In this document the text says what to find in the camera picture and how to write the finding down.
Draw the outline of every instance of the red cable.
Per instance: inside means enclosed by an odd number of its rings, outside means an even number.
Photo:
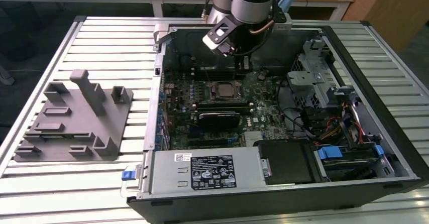
[[[329,124],[333,120],[341,119],[341,117],[332,117],[327,123],[327,131],[329,130]]]
[[[352,123],[355,123],[356,124],[356,126],[359,127],[359,132],[360,132],[360,143],[363,144],[364,143],[364,130],[363,130],[363,127],[361,127],[361,125],[357,123],[357,122],[353,122],[352,121]]]

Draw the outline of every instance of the table leg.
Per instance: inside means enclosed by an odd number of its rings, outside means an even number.
[[[337,8],[333,11],[333,14],[331,16],[331,21],[341,21],[343,17],[348,11],[351,2],[340,2]]]
[[[155,17],[163,17],[162,3],[163,3],[163,0],[151,0],[151,4],[153,4],[153,8],[154,8],[154,16]]]

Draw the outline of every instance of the motherboard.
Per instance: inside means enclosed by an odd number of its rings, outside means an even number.
[[[285,116],[276,92],[281,80],[256,70],[242,80],[200,81],[169,72],[165,91],[170,149],[253,146],[257,140],[286,139]]]

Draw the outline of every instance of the blue drive bracket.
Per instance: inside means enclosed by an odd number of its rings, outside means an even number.
[[[135,180],[135,170],[125,170],[122,171],[122,180]]]
[[[343,158],[343,153],[339,146],[323,147],[317,153],[320,154],[321,160]]]
[[[139,178],[142,165],[127,166],[127,168],[122,171],[122,180],[137,180]]]
[[[381,145],[376,145],[376,151],[377,151],[379,156],[384,155],[384,149],[383,149]]]

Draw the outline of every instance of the metal case frame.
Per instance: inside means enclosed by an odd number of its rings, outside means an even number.
[[[232,218],[250,215],[268,215],[302,212],[323,209],[344,209],[363,206],[373,200],[393,194],[408,192],[429,183],[429,167],[423,160],[411,140],[397,124],[380,96],[377,95],[363,71],[360,70],[341,40],[331,26],[312,26],[320,29],[324,39],[335,50],[335,56],[351,78],[369,112],[376,117],[379,127],[388,133],[388,138],[396,143],[397,150],[404,155],[416,176],[396,177],[380,180],[344,181],[324,184],[306,184],[305,188],[282,186],[268,188],[264,191],[225,192],[196,194],[193,196],[150,196],[151,171],[154,163],[153,136],[155,125],[149,126],[145,140],[145,159],[142,168],[141,193],[127,198],[133,209],[150,223],[177,223],[190,220]],[[162,58],[158,58],[157,67],[162,69]],[[151,99],[151,113],[157,113],[158,92],[161,81],[154,81]]]

